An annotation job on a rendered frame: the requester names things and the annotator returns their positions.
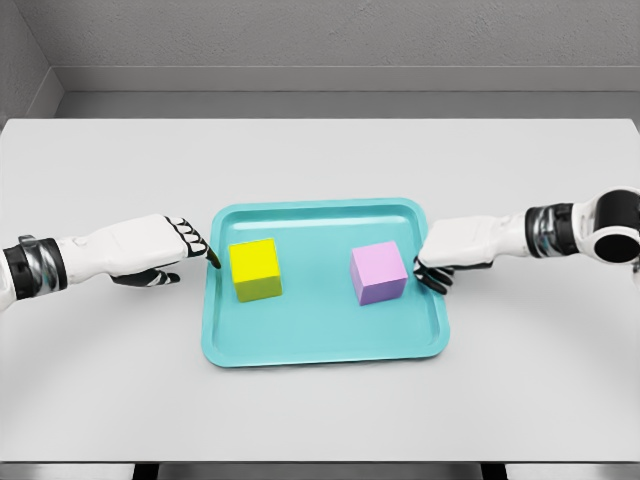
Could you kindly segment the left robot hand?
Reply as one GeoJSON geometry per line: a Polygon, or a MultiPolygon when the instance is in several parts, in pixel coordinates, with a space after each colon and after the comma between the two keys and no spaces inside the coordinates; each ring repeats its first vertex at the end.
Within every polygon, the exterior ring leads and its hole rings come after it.
{"type": "Polygon", "coordinates": [[[180,276],[165,268],[188,258],[204,257],[221,268],[213,249],[181,217],[154,214],[127,220],[106,227],[105,239],[106,272],[117,285],[149,288],[178,283],[180,276]]]}

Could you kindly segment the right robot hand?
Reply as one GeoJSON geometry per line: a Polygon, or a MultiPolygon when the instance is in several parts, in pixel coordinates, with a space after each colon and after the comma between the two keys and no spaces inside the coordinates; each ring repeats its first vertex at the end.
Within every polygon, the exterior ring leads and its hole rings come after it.
{"type": "Polygon", "coordinates": [[[445,295],[457,270],[493,266],[496,253],[493,230],[497,219],[489,216],[438,220],[414,257],[413,274],[430,290],[445,295]]]}

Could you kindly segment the pink cube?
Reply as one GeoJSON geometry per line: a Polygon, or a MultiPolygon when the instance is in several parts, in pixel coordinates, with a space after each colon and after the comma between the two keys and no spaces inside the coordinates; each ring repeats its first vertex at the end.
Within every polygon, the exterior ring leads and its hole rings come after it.
{"type": "Polygon", "coordinates": [[[400,298],[408,281],[395,241],[353,248],[350,275],[361,306],[400,298]]]}

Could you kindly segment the yellow cube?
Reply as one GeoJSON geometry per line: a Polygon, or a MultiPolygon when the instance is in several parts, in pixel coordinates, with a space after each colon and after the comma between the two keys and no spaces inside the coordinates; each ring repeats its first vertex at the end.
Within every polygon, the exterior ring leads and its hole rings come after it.
{"type": "Polygon", "coordinates": [[[232,281],[240,302],[262,300],[283,293],[273,238],[229,246],[232,281]]]}

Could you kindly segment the teal tray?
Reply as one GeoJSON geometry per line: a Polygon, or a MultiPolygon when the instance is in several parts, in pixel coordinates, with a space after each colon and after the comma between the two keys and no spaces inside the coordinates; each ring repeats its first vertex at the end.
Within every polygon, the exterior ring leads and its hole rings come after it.
{"type": "Polygon", "coordinates": [[[220,367],[428,358],[450,338],[445,300],[415,278],[398,299],[359,305],[349,274],[355,247],[396,243],[407,269],[423,244],[423,209],[405,198],[235,204],[220,210],[210,244],[201,349],[220,367]],[[283,293],[242,303],[229,248],[272,238],[283,293]]]}

